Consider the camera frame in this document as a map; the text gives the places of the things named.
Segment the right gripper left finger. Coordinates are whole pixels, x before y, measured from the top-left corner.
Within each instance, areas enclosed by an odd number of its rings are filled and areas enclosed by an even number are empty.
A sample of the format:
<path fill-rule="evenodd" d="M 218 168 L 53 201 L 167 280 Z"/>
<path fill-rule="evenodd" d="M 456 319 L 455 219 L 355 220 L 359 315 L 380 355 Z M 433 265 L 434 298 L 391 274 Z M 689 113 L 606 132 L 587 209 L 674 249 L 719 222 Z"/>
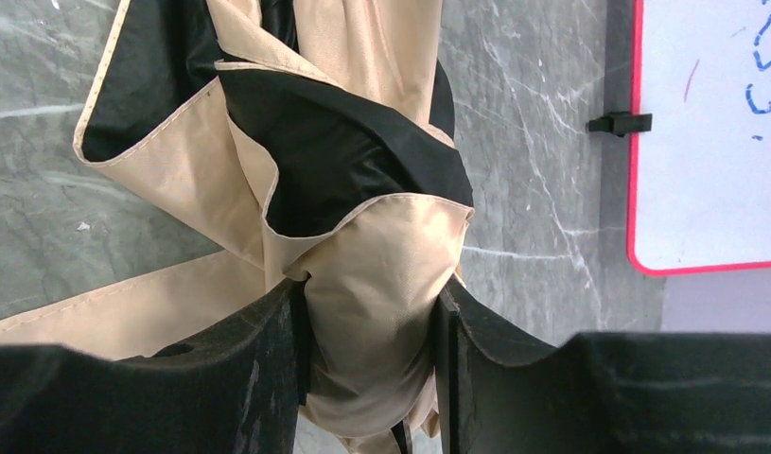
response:
<path fill-rule="evenodd" d="M 0 346 L 0 453 L 290 453 L 309 341 L 286 280 L 150 357 Z"/>

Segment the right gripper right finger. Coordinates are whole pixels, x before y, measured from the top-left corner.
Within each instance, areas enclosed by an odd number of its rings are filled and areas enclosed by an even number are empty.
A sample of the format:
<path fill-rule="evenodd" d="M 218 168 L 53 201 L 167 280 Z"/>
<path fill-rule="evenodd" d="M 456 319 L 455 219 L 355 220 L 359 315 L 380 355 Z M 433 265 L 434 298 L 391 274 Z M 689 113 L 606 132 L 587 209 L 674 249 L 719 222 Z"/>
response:
<path fill-rule="evenodd" d="M 585 332 L 555 347 L 456 279 L 432 333 L 447 453 L 771 453 L 771 335 Z"/>

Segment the beige and black umbrella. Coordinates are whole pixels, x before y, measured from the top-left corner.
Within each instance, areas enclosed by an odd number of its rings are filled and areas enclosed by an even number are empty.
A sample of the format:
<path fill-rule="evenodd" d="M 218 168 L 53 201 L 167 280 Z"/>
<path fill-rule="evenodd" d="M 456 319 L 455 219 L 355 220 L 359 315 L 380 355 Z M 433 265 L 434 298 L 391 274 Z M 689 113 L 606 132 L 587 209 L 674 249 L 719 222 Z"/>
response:
<path fill-rule="evenodd" d="M 123 1 L 73 136 L 216 253 L 0 321 L 0 346 L 150 357 L 304 287 L 306 415 L 355 453 L 437 431 L 430 314 L 472 189 L 438 1 Z"/>

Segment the black whiteboard stand feet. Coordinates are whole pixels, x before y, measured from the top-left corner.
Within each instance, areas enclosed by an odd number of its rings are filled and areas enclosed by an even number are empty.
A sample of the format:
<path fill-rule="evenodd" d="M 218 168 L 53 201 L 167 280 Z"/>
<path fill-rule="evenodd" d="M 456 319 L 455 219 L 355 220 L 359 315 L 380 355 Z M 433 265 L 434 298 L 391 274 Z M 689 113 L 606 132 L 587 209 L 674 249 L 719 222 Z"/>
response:
<path fill-rule="evenodd" d="M 604 132 L 617 137 L 630 133 L 648 132 L 652 129 L 651 113 L 611 112 L 604 113 L 587 123 L 588 132 Z"/>

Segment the red framed whiteboard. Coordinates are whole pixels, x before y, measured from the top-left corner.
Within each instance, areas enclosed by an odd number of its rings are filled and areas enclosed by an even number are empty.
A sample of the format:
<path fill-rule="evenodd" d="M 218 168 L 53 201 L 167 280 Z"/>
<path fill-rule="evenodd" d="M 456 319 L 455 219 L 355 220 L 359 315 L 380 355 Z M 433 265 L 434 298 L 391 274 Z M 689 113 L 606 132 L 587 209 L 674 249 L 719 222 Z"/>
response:
<path fill-rule="evenodd" d="M 771 1 L 638 1 L 627 253 L 648 275 L 771 268 Z"/>

